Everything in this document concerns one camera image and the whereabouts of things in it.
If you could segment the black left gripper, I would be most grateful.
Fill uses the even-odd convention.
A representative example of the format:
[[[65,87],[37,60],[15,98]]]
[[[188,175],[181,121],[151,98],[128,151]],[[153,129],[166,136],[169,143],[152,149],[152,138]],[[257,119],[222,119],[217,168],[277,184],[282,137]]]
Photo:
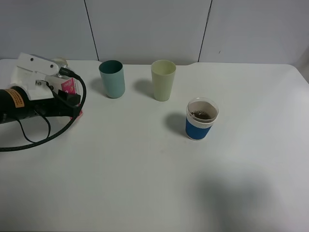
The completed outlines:
[[[30,106],[37,114],[42,114],[45,117],[69,116],[71,118],[79,115],[78,107],[81,101],[81,95],[67,93],[62,90],[58,90],[56,93],[54,87],[48,82],[42,83],[45,83],[45,86],[49,87],[53,97],[51,99],[29,101]]]

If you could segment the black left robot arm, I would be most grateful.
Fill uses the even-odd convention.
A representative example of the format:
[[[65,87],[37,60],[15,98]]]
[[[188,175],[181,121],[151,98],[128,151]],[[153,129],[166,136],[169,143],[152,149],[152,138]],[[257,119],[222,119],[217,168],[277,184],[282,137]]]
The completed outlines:
[[[59,90],[57,93],[52,89],[53,96],[49,99],[30,100],[26,92],[20,87],[2,89],[0,91],[0,122],[8,123],[17,119],[44,116],[69,116],[78,114],[81,96]]]

